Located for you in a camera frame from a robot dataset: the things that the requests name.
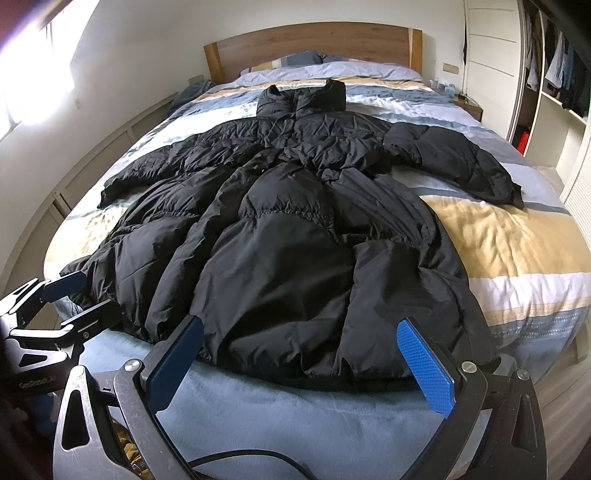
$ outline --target bed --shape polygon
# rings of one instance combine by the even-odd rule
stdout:
[[[327,78],[338,79],[347,88],[347,110],[388,122],[460,132],[492,153],[522,186],[525,209],[517,210],[477,201],[416,170],[391,171],[443,222],[501,351],[529,370],[534,380],[543,379],[537,388],[549,473],[550,478],[559,478],[591,432],[591,425],[577,422],[576,415],[589,406],[591,364],[577,363],[571,345],[589,313],[591,258],[550,185],[508,143],[422,83],[417,74],[423,56],[419,30],[360,22],[286,25],[231,37],[204,50],[212,79],[222,85],[177,110],[97,182],[56,233],[46,256],[46,278],[58,276],[70,261],[92,253],[139,198],[142,192],[133,192],[105,209],[96,208],[105,181],[135,159],[222,122],[253,116],[258,96],[271,84],[280,89],[313,87],[324,85]],[[250,66],[306,50],[339,56],[342,61],[239,76]],[[56,308],[64,319],[79,311],[67,299]],[[142,358],[148,348],[124,333],[104,332],[89,342],[82,362],[93,371],[114,369],[127,358]],[[304,391],[199,362],[183,381],[178,398],[161,415],[188,459],[248,445],[284,451],[307,463],[319,478],[352,479],[400,477],[441,421],[416,391],[364,395]],[[185,426],[188,417],[199,423],[197,431]],[[351,451],[359,456],[344,461]],[[467,461],[460,460],[457,471]],[[250,468],[261,465],[264,469]],[[297,477],[283,469],[266,459],[240,459],[217,462],[204,473],[217,478],[235,478],[237,472],[242,476],[247,472],[247,478]]]

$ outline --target white stripe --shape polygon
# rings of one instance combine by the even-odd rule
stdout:
[[[526,310],[591,297],[591,273],[527,274],[519,277],[471,278],[470,290],[484,313]]]

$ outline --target nightstand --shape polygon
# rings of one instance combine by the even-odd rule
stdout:
[[[482,122],[482,108],[476,102],[472,102],[467,98],[460,100],[458,97],[454,97],[452,101],[455,105],[463,108],[466,112],[472,115],[476,120]]]

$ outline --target white wall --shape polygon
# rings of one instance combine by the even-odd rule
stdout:
[[[208,75],[203,45],[330,20],[422,29],[424,77],[461,84],[462,0],[100,0],[71,65],[74,92],[47,121],[19,125],[0,142],[0,273],[30,219],[86,153],[188,78]],[[443,73],[444,62],[460,74]]]

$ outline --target wooden headboard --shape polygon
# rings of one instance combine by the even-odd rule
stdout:
[[[266,28],[203,47],[216,83],[236,80],[241,70],[306,50],[327,55],[399,63],[423,72],[423,32],[365,22],[315,22]]]

